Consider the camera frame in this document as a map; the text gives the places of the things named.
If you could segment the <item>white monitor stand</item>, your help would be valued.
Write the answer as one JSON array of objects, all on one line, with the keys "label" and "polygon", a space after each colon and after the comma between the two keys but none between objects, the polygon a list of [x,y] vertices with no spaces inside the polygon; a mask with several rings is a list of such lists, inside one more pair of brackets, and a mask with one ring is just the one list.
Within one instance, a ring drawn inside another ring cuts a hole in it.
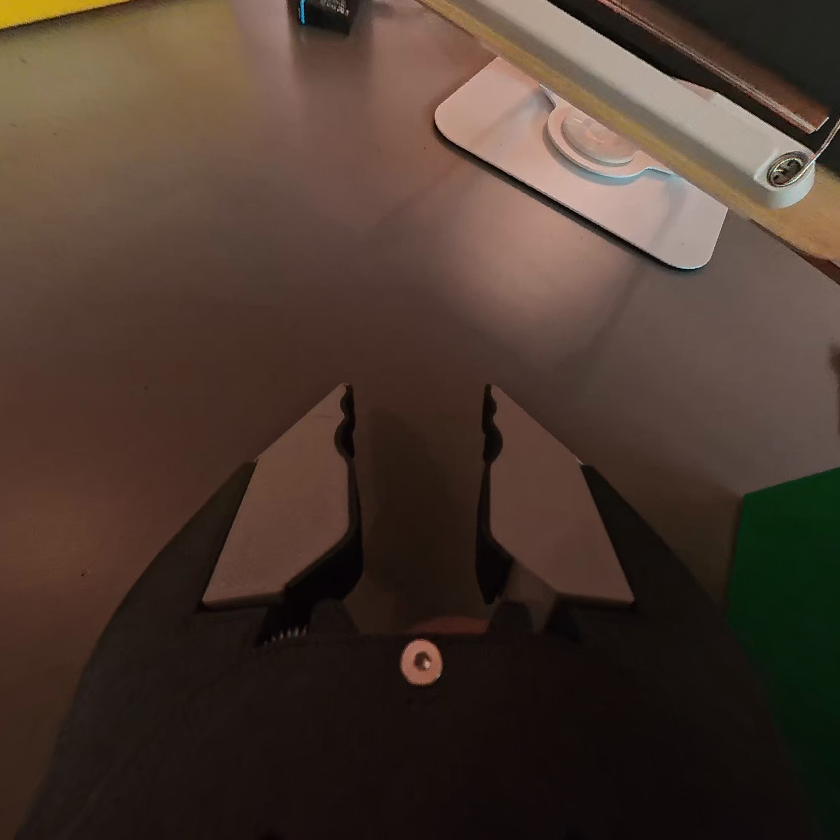
[{"label": "white monitor stand", "polygon": [[728,211],[838,255],[838,180],[789,134],[551,2],[423,5],[494,54],[435,112],[461,150],[674,268],[708,263]]}]

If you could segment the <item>green plastic bin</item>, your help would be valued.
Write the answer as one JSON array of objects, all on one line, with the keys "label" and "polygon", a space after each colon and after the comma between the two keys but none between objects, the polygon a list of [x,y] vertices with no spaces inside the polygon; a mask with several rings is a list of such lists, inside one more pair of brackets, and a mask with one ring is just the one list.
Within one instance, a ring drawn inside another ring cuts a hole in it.
[{"label": "green plastic bin", "polygon": [[727,614],[823,835],[839,838],[839,469],[742,498]]}]

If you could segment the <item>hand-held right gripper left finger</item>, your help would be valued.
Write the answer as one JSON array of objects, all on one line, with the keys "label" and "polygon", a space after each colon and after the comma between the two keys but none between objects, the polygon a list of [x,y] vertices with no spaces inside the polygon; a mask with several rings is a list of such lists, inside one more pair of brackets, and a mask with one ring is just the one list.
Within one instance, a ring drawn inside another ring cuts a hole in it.
[{"label": "hand-held right gripper left finger", "polygon": [[304,611],[352,592],[363,570],[354,426],[341,383],[257,457],[204,606]]}]

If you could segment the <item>yellow plastic bin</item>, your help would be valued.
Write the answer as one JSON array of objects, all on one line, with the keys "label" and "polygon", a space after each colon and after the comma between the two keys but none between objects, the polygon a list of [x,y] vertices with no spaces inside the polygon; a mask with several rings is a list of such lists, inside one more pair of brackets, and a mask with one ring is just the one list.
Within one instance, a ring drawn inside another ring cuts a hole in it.
[{"label": "yellow plastic bin", "polygon": [[82,14],[129,1],[1,1],[1,31]]}]

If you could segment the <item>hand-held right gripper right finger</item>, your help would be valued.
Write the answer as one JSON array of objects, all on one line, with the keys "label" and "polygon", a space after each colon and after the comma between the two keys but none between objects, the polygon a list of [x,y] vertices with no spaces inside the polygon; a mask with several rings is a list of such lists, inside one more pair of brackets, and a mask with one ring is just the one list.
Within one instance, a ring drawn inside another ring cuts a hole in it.
[{"label": "hand-held right gripper right finger", "polygon": [[476,578],[484,603],[524,606],[536,630],[562,606],[636,598],[582,462],[504,391],[482,396]]}]

